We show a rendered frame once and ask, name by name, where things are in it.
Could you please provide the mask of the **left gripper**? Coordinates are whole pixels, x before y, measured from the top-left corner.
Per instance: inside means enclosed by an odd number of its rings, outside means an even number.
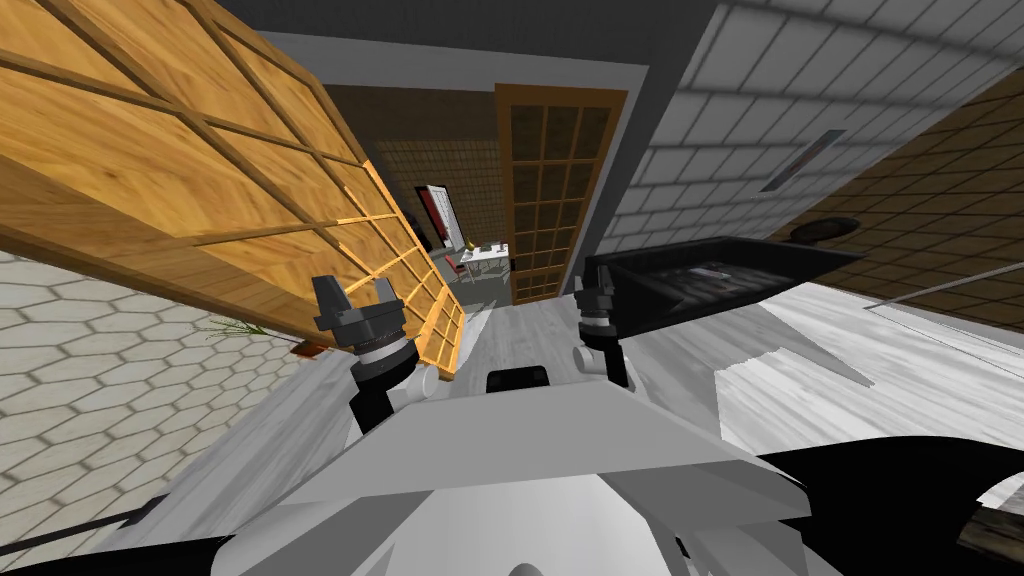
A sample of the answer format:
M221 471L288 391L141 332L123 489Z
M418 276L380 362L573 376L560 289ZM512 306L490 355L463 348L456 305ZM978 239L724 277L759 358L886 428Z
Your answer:
M333 345L356 353L383 347L404 337L403 300L398 299L390 280L374 280L378 304L349 308L349 299L333 275L312 278L319 315L314 318L322 332L330 332Z

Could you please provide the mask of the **red and white wall picture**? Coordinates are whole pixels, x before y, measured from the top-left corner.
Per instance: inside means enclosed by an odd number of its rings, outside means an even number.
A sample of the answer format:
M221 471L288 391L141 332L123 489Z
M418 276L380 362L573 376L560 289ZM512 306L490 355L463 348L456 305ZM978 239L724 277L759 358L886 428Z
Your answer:
M435 233L446 248L464 250L466 242L444 186L418 186L415 189Z

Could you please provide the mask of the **black round object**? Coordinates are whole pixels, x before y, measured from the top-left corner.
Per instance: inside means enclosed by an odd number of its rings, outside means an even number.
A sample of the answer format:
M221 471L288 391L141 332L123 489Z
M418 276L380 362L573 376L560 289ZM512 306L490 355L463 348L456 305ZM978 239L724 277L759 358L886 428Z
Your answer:
M852 217L826 217L795 228L787 243L815 246L855 232L861 222Z

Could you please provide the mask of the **green plant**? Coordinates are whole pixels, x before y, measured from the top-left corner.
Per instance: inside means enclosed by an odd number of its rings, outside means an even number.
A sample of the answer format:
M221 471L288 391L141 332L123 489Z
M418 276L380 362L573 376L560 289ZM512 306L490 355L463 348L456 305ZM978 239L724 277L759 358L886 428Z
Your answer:
M266 342L284 342L288 344L290 348L294 348L295 346L303 343L300 339L281 335L279 333L268 331L261 326L230 318L210 318L205 324L198 326L196 331L207 333L208 338L249 338L253 340L261 339Z

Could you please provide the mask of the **dark wooden panelled door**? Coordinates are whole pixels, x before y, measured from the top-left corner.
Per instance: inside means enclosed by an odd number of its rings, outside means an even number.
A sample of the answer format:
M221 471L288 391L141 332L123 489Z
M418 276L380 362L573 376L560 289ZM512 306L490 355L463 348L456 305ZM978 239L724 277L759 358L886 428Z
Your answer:
M511 302L559 295L617 128L622 90L494 88Z

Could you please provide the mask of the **white table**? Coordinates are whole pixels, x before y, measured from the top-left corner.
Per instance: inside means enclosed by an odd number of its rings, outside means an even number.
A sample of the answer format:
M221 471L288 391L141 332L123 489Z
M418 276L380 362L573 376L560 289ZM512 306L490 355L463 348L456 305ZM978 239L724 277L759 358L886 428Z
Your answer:
M494 244L489 246L476 247L472 250L466 249L460 256L459 262L466 266L472 282L476 281L475 271L480 264L492 261L507 261L509 259L509 246L507 244Z

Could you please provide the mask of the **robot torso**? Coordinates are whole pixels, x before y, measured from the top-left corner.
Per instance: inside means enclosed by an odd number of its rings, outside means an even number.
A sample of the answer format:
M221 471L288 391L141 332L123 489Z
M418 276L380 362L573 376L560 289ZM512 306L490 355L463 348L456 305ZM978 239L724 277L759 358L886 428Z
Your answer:
M248 521L211 576L841 576L788 474L605 380L406 405Z

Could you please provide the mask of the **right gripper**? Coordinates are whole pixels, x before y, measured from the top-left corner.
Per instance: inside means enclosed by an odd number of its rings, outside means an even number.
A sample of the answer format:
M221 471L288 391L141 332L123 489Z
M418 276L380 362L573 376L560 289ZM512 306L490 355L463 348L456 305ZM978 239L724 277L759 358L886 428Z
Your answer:
M581 276L573 277L573 296L582 321L609 321L614 307L614 281L607 265L596 269L596 288L585 289Z

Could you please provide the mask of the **light wooden panelled door leaf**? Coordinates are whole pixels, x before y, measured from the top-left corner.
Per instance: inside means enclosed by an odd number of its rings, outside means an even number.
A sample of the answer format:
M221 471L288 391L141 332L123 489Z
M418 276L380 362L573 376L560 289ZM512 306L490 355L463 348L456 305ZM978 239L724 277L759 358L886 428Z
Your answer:
M0 0L0 249L324 346L388 279L445 379L464 312L319 81L213 0Z

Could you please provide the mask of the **grey framed wall picture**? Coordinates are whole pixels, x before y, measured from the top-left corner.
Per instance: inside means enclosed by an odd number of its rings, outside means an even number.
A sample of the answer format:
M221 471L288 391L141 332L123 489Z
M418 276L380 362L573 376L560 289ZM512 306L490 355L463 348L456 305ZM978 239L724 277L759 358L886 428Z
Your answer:
M845 129L829 129L825 131L812 143L806 146L795 158L777 170L768 182L758 192L767 194L777 191L785 182L799 174L812 160L823 151L835 145L835 142L846 133Z

